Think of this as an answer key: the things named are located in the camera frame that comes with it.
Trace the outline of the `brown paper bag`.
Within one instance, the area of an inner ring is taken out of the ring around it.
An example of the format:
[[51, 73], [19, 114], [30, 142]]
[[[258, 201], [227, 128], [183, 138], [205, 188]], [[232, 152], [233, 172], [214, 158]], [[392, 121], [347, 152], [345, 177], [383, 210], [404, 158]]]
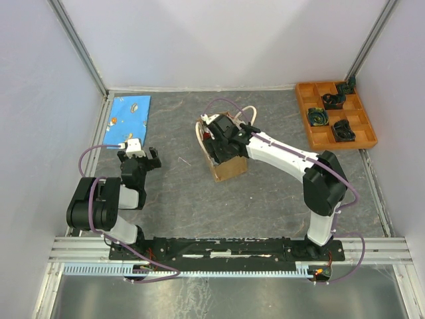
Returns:
[[[250, 123], [255, 123], [257, 117], [257, 109], [254, 106], [246, 106], [242, 108], [242, 111], [252, 110], [252, 117]], [[242, 120], [241, 116], [244, 115], [242, 111], [236, 113], [235, 116], [231, 115], [229, 112], [221, 112], [219, 114], [227, 115], [232, 119], [232, 121], [240, 127], [240, 124], [245, 124], [246, 120]], [[235, 157], [222, 164], [218, 164], [210, 157], [206, 147], [205, 140], [202, 140], [198, 131], [200, 118], [196, 121], [195, 124], [195, 133], [198, 140], [198, 143], [201, 147], [202, 153], [204, 155], [205, 161], [210, 169], [211, 175], [216, 182], [226, 181], [248, 171], [247, 159], [244, 157]]]

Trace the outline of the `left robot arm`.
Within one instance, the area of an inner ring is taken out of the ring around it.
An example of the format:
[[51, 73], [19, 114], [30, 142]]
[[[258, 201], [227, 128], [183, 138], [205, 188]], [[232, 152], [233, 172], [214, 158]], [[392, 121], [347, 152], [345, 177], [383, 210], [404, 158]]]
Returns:
[[130, 155], [124, 150], [120, 159], [120, 177], [107, 177], [94, 185], [93, 177], [82, 177], [66, 211], [69, 227], [79, 231], [101, 231], [112, 240], [124, 243], [124, 252], [132, 259], [146, 254], [147, 243], [141, 227], [119, 216], [120, 210], [141, 210], [146, 201], [147, 172], [160, 168], [157, 150], [149, 148]]

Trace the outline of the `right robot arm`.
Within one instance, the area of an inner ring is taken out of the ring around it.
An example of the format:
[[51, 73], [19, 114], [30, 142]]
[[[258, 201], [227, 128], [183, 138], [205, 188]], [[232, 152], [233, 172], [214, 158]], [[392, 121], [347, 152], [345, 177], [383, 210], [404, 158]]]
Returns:
[[334, 153], [299, 150], [226, 114], [202, 115], [195, 132], [204, 152], [217, 165], [246, 158], [267, 163], [296, 178], [302, 184], [303, 200], [310, 211], [305, 253], [319, 260], [329, 252], [335, 216], [349, 188]]

